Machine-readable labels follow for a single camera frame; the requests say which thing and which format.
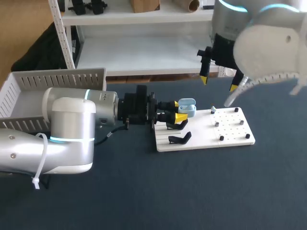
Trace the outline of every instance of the black cable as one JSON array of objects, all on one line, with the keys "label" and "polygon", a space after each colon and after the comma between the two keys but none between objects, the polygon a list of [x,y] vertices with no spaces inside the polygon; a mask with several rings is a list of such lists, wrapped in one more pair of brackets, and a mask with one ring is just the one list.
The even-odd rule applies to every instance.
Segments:
[{"label": "black cable", "polygon": [[105,138],[103,138],[101,141],[97,142],[94,144],[94,146],[97,146],[97,145],[100,145],[102,143],[104,143],[113,133],[115,133],[116,131],[119,131],[119,130],[127,130],[127,126],[124,125],[124,126],[120,126],[120,127],[117,127],[115,129],[113,129],[111,132],[109,132]]}]

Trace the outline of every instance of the table surface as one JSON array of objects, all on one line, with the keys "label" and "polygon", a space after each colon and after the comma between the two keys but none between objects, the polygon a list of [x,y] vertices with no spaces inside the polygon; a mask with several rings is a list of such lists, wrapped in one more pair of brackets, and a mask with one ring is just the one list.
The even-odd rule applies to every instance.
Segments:
[{"label": "table surface", "polygon": [[[192,97],[217,108],[231,79],[149,83],[158,100]],[[3,230],[306,229],[307,91],[294,81],[240,96],[255,145],[157,153],[147,126],[130,126],[95,149],[93,167],[54,175],[48,190],[24,176],[0,177]],[[108,85],[120,97],[135,84]],[[102,138],[109,128],[97,133]]]}]

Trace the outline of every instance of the white shelf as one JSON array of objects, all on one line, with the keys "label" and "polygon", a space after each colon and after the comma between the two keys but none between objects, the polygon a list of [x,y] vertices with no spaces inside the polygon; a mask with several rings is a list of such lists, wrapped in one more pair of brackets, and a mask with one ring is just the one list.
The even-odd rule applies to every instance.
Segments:
[{"label": "white shelf", "polygon": [[181,9],[171,0],[161,0],[160,10],[133,13],[129,0],[107,1],[108,7],[100,15],[94,15],[87,10],[85,15],[76,15],[66,11],[62,17],[64,25],[114,25],[114,24],[144,24],[144,23],[176,23],[211,21],[213,10],[199,8],[194,13]]},{"label": "white shelf", "polygon": [[107,76],[199,73],[197,51],[210,45],[204,34],[86,38],[77,68],[105,67]]}]

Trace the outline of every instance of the pegboard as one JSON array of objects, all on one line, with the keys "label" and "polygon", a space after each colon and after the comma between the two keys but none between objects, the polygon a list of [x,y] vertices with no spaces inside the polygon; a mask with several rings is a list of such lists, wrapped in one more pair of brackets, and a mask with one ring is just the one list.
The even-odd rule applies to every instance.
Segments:
[{"label": "pegboard", "polygon": [[[217,109],[215,114],[211,114],[210,109],[198,110],[188,121],[181,131],[167,130],[165,123],[157,122],[154,126],[157,150],[165,152],[255,144],[255,138],[241,108],[238,108],[238,112],[235,112],[235,108]],[[169,143],[168,136],[183,138],[188,132],[192,133],[192,137],[187,144]]]}]

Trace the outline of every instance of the black holder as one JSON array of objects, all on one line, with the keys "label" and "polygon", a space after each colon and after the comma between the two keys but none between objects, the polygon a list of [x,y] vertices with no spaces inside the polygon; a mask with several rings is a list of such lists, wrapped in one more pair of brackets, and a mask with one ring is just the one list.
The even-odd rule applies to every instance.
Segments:
[{"label": "black holder", "polygon": [[91,7],[93,10],[93,13],[97,15],[97,14],[104,13],[104,9],[107,7],[107,4],[105,4],[105,2],[102,0],[92,0]]},{"label": "black holder", "polygon": [[85,14],[85,6],[82,0],[72,0],[73,7],[69,7],[68,10],[75,11],[77,15]]},{"label": "black holder", "polygon": [[190,140],[191,137],[192,137],[191,132],[188,132],[184,136],[184,138],[178,138],[178,137],[174,137],[174,136],[169,136],[168,137],[168,141],[169,141],[169,144],[185,145],[185,144],[187,144],[187,142]]},{"label": "black holder", "polygon": [[170,123],[167,123],[166,124],[166,127],[167,127],[167,130],[170,128],[170,129],[176,129],[176,130],[183,130],[184,127],[187,125],[188,123],[188,120],[184,120],[183,122],[181,122],[181,124],[170,124]]}]

